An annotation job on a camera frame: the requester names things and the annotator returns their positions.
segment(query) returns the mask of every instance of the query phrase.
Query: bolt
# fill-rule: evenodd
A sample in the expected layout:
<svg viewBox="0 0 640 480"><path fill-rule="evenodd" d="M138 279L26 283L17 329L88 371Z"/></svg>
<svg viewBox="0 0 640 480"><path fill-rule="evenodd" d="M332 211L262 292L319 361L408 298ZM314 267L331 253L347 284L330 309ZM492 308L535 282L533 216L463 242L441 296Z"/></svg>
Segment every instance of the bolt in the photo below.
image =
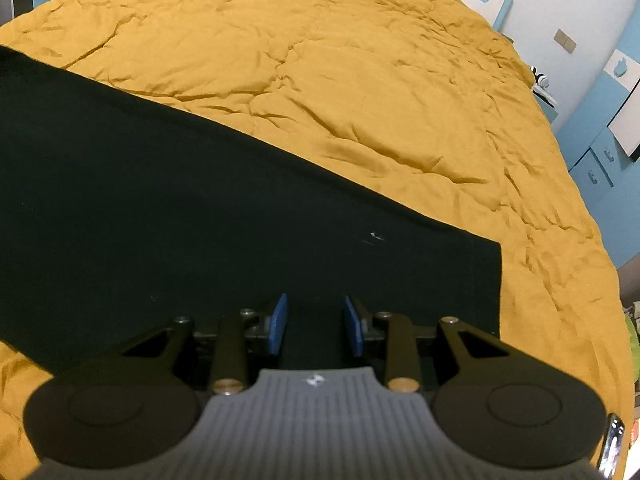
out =
<svg viewBox="0 0 640 480"><path fill-rule="evenodd" d="M219 395L235 395L244 390L244 384L237 379L218 379L213 383L214 393Z"/></svg>

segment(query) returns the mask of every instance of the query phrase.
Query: wall switch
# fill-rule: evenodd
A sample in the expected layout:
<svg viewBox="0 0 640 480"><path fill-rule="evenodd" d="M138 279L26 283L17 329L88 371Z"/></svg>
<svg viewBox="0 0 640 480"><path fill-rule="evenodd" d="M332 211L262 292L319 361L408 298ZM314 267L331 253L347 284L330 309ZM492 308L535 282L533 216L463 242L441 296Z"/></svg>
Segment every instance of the wall switch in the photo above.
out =
<svg viewBox="0 0 640 480"><path fill-rule="evenodd" d="M558 31L556 32L556 35L554 36L554 40L556 40L556 43L558 45L561 45L562 48L564 48L569 54L571 54L575 50L575 47L577 46L577 43L575 43L574 40L569 38L560 29L558 29Z"/></svg>

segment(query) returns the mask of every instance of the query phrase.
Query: yellow bedding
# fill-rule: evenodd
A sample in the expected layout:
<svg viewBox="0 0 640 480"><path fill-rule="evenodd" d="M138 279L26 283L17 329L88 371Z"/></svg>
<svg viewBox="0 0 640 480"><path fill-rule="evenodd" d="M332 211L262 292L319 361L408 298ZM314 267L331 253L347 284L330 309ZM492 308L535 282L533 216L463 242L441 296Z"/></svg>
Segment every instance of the yellow bedding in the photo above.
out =
<svg viewBox="0 0 640 480"><path fill-rule="evenodd" d="M459 0L53 0L0 43L500 242L502 338L631 422L616 271L530 72ZM0 367L0 475L15 480L36 464L21 407L47 375L6 348Z"/></svg>

